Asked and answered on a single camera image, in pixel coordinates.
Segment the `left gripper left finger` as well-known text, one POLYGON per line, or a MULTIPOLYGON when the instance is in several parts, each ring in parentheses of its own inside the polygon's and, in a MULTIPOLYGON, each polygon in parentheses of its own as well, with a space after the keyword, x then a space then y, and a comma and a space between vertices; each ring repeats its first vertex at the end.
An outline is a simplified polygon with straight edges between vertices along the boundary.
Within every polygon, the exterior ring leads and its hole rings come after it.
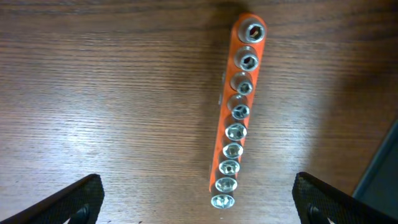
POLYGON ((104 200, 98 174, 90 174, 1 223, 95 224, 104 200))

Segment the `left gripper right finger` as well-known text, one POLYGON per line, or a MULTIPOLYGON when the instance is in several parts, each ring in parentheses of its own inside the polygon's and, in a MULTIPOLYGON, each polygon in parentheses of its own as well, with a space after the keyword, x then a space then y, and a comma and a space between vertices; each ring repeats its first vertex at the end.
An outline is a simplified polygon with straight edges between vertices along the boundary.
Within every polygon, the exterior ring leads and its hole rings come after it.
POLYGON ((292 196, 302 224, 397 224, 397 220, 306 173, 295 176, 292 196))

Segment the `black box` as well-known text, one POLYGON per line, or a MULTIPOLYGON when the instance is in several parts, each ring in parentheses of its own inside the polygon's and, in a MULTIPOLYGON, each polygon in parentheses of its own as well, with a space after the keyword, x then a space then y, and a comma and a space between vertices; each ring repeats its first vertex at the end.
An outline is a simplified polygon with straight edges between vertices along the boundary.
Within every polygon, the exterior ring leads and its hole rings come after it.
POLYGON ((353 197, 397 219, 397 121, 366 168, 353 197))

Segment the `orange socket bit rail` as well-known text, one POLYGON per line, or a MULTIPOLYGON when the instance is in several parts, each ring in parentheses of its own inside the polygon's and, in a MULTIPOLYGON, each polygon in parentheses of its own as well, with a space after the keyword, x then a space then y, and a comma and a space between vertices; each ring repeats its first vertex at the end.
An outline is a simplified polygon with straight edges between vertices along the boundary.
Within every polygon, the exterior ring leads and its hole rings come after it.
POLYGON ((235 204, 233 194, 238 187, 267 33, 264 20, 250 12, 240 14, 231 29, 210 167, 210 203, 217 209, 228 209, 235 204))

